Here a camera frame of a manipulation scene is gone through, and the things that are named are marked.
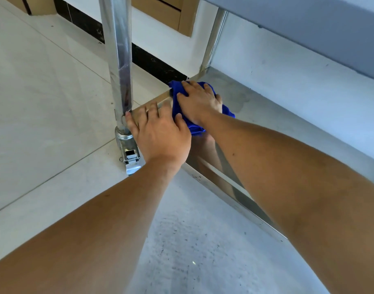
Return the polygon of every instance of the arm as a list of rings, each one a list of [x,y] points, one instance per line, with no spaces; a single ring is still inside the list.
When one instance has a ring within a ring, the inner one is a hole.
[[[184,86],[189,97],[178,101],[185,115],[213,136],[328,290],[374,293],[374,184],[291,137],[217,112],[221,97],[209,86]]]
[[[146,160],[133,176],[88,201],[0,261],[0,293],[123,293],[155,211],[190,149],[170,105],[126,114]]]

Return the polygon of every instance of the hand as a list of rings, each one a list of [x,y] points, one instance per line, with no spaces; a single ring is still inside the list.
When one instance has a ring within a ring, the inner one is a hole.
[[[178,102],[185,116],[194,124],[202,127],[202,119],[208,111],[216,111],[222,113],[222,99],[217,94],[214,96],[213,89],[208,84],[204,84],[204,89],[196,82],[182,81],[184,89],[188,93],[188,97],[182,93],[178,93]]]
[[[127,127],[140,148],[146,163],[153,159],[170,163],[175,171],[186,161],[191,147],[191,133],[181,114],[172,118],[172,108],[165,101],[160,110],[152,103],[138,111],[138,125],[131,113],[126,113]]]

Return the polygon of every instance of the blue cloth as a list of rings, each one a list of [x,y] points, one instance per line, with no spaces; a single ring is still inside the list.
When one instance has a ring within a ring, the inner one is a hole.
[[[198,82],[198,84],[202,88],[204,88],[205,82],[201,81],[201,82]],[[173,108],[172,108],[173,119],[175,119],[176,114],[181,113],[184,121],[186,122],[188,128],[190,129],[191,135],[200,135],[201,133],[203,133],[205,131],[204,128],[194,124],[192,121],[190,121],[188,118],[186,118],[185,115],[181,112],[181,108],[180,108],[178,98],[177,98],[176,95],[178,93],[182,93],[182,94],[184,94],[185,96],[188,97],[187,92],[185,91],[185,89],[183,88],[183,85],[181,84],[181,81],[172,80],[169,83],[169,87],[171,88],[170,93],[173,96]],[[216,92],[214,91],[213,87],[211,85],[210,85],[210,87],[212,88],[214,95],[216,95]],[[235,117],[235,115],[233,113],[231,113],[229,108],[226,107],[224,104],[222,105],[222,113],[226,114],[227,116],[231,116],[232,118]]]

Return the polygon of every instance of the tile floor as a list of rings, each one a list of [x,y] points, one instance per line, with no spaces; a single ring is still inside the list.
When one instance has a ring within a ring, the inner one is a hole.
[[[104,45],[0,0],[0,259],[126,177]],[[167,90],[137,66],[135,105]],[[131,293],[327,293],[279,243],[187,173],[156,213]]]

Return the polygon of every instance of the white wall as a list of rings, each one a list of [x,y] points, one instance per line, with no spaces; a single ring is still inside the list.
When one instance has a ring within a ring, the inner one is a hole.
[[[98,0],[65,1],[101,22]],[[176,70],[191,77],[199,72],[216,13],[216,6],[201,0],[193,35],[187,37],[133,8],[131,13],[132,41]]]
[[[228,15],[212,66],[374,158],[374,80]]]

